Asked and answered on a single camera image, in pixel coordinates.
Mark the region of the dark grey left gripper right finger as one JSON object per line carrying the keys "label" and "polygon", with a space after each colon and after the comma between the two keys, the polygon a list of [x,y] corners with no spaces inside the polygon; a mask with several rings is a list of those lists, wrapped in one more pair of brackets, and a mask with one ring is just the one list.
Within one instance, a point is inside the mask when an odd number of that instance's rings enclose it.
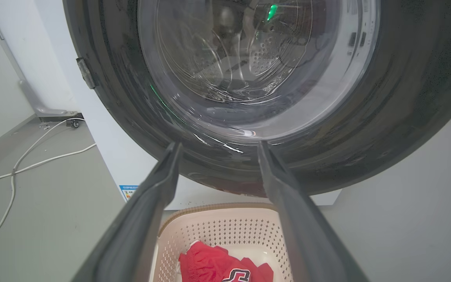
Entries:
{"label": "dark grey left gripper right finger", "polygon": [[367,282],[361,267],[266,141],[258,144],[264,190],[278,210],[295,282]]}

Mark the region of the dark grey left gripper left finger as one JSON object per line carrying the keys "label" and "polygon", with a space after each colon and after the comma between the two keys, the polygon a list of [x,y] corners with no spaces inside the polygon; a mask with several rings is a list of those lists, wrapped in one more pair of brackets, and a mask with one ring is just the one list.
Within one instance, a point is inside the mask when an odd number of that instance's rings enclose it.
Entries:
{"label": "dark grey left gripper left finger", "polygon": [[164,208],[174,199],[181,143],[171,143],[73,277],[74,282],[148,282]]}

